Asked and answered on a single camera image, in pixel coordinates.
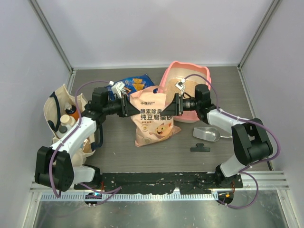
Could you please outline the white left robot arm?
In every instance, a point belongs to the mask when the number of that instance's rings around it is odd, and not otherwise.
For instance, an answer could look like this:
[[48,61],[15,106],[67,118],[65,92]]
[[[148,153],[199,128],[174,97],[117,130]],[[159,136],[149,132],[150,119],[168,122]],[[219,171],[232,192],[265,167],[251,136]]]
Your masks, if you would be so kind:
[[72,157],[90,135],[102,128],[107,115],[117,114],[129,117],[139,114],[126,95],[115,100],[109,99],[105,87],[95,88],[92,99],[85,106],[78,123],[49,147],[42,146],[37,152],[35,182],[52,188],[55,192],[67,191],[71,185],[85,183],[95,190],[101,184],[101,174],[97,167],[81,165],[74,167]]

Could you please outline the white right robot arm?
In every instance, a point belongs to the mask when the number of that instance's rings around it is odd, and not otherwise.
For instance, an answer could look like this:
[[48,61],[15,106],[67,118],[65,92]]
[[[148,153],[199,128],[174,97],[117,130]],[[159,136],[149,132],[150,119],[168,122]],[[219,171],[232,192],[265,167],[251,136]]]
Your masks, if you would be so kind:
[[262,121],[258,118],[242,119],[216,107],[205,84],[195,86],[193,97],[185,98],[176,93],[160,115],[179,116],[185,111],[195,111],[201,121],[232,136],[234,154],[215,169],[214,183],[221,188],[228,186],[233,177],[250,165],[273,154],[273,146]]

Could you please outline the pink cat litter bag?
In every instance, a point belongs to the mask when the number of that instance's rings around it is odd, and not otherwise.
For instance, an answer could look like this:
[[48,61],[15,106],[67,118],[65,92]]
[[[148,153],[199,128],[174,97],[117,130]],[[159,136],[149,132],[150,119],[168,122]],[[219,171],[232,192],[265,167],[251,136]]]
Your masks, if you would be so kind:
[[140,113],[133,115],[131,120],[136,125],[135,146],[142,147],[171,138],[181,129],[174,125],[172,116],[161,116],[166,107],[166,94],[159,93],[160,86],[150,86],[132,93],[131,104]]

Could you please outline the metal litter scoop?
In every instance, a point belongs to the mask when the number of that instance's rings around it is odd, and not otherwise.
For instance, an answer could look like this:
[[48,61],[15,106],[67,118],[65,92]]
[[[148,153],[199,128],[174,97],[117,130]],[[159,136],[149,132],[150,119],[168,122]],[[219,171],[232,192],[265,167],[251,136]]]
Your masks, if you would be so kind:
[[208,142],[217,142],[219,139],[230,139],[232,135],[221,135],[219,130],[214,127],[195,127],[193,129],[193,136],[195,138],[205,140]]

